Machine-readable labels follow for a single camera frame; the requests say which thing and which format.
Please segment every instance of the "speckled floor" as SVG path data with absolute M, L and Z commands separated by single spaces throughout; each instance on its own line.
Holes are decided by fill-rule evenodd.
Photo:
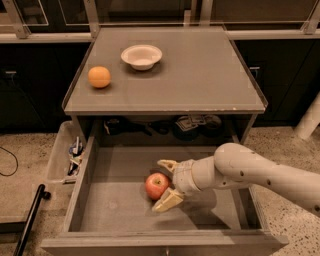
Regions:
M 0 146 L 13 152 L 19 161 L 11 177 L 0 176 L 0 222 L 26 218 L 45 168 L 56 134 L 0 135 Z M 320 174 L 320 127 L 304 141 L 291 127 L 253 128 L 246 146 L 273 161 Z M 0 150 L 0 172 L 14 170 L 14 159 Z M 60 229 L 73 185 L 46 184 L 52 199 L 42 201 L 24 255 L 50 255 L 40 248 L 43 238 L 55 237 Z M 320 218 L 259 186 L 254 187 L 274 235 L 288 237 L 289 245 L 274 253 L 282 255 L 320 255 Z M 16 237 L 0 236 L 0 255 L 12 255 Z

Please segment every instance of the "orange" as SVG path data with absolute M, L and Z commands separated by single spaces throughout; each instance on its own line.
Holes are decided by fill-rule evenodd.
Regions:
M 107 68 L 96 66 L 88 72 L 89 83 L 95 88 L 104 88 L 109 85 L 111 81 L 110 72 Z

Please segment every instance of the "red apple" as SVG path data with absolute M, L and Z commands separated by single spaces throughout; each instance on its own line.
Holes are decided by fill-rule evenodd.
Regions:
M 146 180 L 146 192 L 152 200 L 159 200 L 169 187 L 169 183 L 169 178 L 166 175 L 160 172 L 153 173 Z

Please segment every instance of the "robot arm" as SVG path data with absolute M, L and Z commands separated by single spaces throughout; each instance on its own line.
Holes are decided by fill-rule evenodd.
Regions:
M 320 217 L 320 175 L 270 161 L 235 143 L 221 145 L 214 156 L 177 163 L 160 160 L 173 173 L 175 189 L 168 188 L 153 207 L 169 210 L 186 196 L 202 190 L 243 188 L 258 184 Z

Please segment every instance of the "bowl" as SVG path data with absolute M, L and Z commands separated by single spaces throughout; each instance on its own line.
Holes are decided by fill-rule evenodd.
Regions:
M 121 59 L 130 64 L 135 70 L 148 70 L 162 57 L 159 48 L 152 45 L 135 45 L 125 49 Z

